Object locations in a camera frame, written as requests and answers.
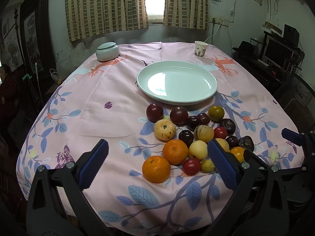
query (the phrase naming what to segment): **blue gripper pad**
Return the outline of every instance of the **blue gripper pad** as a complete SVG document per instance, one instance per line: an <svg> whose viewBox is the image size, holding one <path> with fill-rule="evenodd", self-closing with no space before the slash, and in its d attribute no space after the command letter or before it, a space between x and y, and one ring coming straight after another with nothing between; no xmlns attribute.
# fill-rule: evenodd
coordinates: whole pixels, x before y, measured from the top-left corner
<svg viewBox="0 0 315 236"><path fill-rule="evenodd" d="M108 151L107 141L101 139L91 152L82 154L83 156L92 153L78 173L78 186L81 190L91 186L97 172L108 155Z"/></svg>
<svg viewBox="0 0 315 236"><path fill-rule="evenodd" d="M237 173L226 157L227 153L214 139L208 142L208 155L218 170L225 186L235 191L238 186Z"/></svg>
<svg viewBox="0 0 315 236"><path fill-rule="evenodd" d="M304 144L304 138L299 133L296 133L292 130L284 128L281 131L281 135L284 139L289 140L290 142L296 144L297 146L302 146Z"/></svg>

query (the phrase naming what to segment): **computer monitor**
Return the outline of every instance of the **computer monitor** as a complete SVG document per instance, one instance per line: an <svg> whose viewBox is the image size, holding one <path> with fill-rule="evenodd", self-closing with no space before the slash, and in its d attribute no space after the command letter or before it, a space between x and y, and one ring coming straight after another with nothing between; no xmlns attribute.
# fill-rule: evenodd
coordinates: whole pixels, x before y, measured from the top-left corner
<svg viewBox="0 0 315 236"><path fill-rule="evenodd" d="M291 59L292 55L292 49L281 44L274 38L269 38L264 53L264 57L266 59L270 60L276 66L284 69L286 59Z"/></svg>

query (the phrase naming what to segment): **paper cup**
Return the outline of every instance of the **paper cup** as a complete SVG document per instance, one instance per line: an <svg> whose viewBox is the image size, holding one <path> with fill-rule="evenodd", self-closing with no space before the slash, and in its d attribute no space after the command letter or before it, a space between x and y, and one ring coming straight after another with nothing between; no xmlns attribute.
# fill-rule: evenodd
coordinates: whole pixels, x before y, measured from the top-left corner
<svg viewBox="0 0 315 236"><path fill-rule="evenodd" d="M195 56L203 57L206 52L208 43L195 41Z"/></svg>

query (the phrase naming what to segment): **speaker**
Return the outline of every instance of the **speaker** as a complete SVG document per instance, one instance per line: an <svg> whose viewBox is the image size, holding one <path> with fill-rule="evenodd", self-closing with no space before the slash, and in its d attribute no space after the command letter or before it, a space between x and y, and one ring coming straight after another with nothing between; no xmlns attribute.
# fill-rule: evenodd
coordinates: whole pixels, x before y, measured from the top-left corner
<svg viewBox="0 0 315 236"><path fill-rule="evenodd" d="M287 42L294 45L294 47L298 47L300 34L294 27L291 27L285 24L284 32L283 32L283 39L285 39Z"/></svg>

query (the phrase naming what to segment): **metal screw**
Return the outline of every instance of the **metal screw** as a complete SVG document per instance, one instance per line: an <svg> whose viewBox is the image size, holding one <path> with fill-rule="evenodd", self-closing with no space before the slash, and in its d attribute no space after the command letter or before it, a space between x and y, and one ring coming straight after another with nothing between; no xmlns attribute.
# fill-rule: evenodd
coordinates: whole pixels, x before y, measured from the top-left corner
<svg viewBox="0 0 315 236"><path fill-rule="evenodd" d="M247 163L247 162L243 162L243 163L242 163L242 168L243 168L243 169L249 169L249 167L250 167L250 164L249 164L249 163Z"/></svg>
<svg viewBox="0 0 315 236"><path fill-rule="evenodd" d="M37 170L38 170L39 172L42 172L44 169L45 169L45 166L44 166L44 165L40 165L40 166L37 168Z"/></svg>
<svg viewBox="0 0 315 236"><path fill-rule="evenodd" d="M278 169L278 167L276 167L276 166L272 166L272 167L271 167L271 170L272 170L273 172L277 172L279 169Z"/></svg>
<svg viewBox="0 0 315 236"><path fill-rule="evenodd" d="M74 162L70 161L66 164L66 167L72 169L74 167Z"/></svg>

